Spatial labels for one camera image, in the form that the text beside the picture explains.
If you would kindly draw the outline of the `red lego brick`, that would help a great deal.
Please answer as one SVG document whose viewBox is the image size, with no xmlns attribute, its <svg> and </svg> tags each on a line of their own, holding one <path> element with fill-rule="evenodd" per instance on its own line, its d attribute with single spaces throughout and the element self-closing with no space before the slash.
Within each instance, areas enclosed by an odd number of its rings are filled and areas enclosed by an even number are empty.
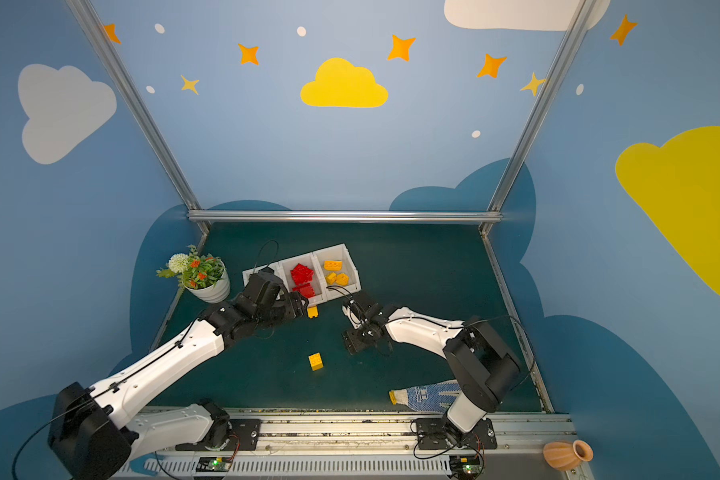
<svg viewBox="0 0 720 480">
<path fill-rule="evenodd" d="M 298 263 L 290 270 L 290 276 L 295 286 L 310 283 L 314 277 L 314 271 L 304 264 Z"/>
<path fill-rule="evenodd" d="M 315 290 L 310 283 L 297 285 L 293 288 L 293 291 L 301 294 L 307 299 L 312 298 L 316 295 Z"/>
</svg>

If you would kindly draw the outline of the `small yellow lego front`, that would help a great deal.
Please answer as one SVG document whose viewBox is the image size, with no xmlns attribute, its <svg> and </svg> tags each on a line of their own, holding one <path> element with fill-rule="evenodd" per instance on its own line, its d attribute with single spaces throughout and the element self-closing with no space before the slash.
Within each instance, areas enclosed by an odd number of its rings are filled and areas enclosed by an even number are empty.
<svg viewBox="0 0 720 480">
<path fill-rule="evenodd" d="M 312 371 L 318 371 L 324 367 L 324 362 L 320 353 L 309 355 L 308 361 Z"/>
</svg>

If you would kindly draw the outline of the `orange lego brick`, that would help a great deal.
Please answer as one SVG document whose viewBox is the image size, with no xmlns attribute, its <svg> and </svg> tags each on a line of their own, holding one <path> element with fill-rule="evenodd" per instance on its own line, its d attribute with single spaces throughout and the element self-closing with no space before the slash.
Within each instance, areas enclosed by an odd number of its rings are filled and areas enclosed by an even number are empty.
<svg viewBox="0 0 720 480">
<path fill-rule="evenodd" d="M 325 260 L 323 262 L 323 269 L 329 272 L 339 272 L 343 268 L 343 262 L 339 260 Z"/>
</svg>

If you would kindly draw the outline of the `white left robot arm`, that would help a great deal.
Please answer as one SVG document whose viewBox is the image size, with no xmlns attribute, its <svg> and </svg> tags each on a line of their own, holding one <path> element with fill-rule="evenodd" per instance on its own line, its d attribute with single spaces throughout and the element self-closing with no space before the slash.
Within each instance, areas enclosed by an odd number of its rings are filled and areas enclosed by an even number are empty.
<svg viewBox="0 0 720 480">
<path fill-rule="evenodd" d="M 242 294 L 202 311 L 183 331 L 119 373 L 88 388 L 74 382 L 56 396 L 48 446 L 74 479 L 108 479 L 142 452 L 147 432 L 132 420 L 195 367 L 259 329 L 307 314 L 297 292 L 255 303 Z"/>
</svg>

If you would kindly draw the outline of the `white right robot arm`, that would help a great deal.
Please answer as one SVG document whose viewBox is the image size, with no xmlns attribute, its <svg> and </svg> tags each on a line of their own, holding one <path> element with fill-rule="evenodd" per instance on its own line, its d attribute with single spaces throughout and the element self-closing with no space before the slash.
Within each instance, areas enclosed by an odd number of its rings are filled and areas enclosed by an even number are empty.
<svg viewBox="0 0 720 480">
<path fill-rule="evenodd" d="M 496 412 L 520 382 L 522 362 L 486 320 L 445 320 L 408 307 L 383 306 L 364 291 L 347 298 L 342 312 L 352 325 L 342 334 L 352 355 L 389 340 L 447 361 L 461 389 L 444 414 L 444 430 L 455 438 Z"/>
</svg>

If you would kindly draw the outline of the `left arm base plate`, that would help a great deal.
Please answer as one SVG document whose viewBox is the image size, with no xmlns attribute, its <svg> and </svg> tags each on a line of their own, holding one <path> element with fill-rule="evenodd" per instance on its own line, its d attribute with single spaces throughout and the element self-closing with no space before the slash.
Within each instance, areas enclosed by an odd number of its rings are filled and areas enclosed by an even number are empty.
<svg viewBox="0 0 720 480">
<path fill-rule="evenodd" d="M 175 446 L 176 451 L 254 451 L 257 448 L 259 419 L 217 420 L 209 432 L 196 443 Z"/>
</svg>

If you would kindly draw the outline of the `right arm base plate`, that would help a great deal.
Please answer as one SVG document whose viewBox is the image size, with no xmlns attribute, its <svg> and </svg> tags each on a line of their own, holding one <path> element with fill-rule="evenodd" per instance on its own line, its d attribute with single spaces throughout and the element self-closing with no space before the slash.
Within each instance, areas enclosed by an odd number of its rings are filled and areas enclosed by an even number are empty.
<svg viewBox="0 0 720 480">
<path fill-rule="evenodd" d="M 445 418 L 419 417 L 411 422 L 417 447 L 424 451 L 459 448 L 495 450 L 496 434 L 489 419 L 481 419 L 470 431 L 462 432 Z"/>
</svg>

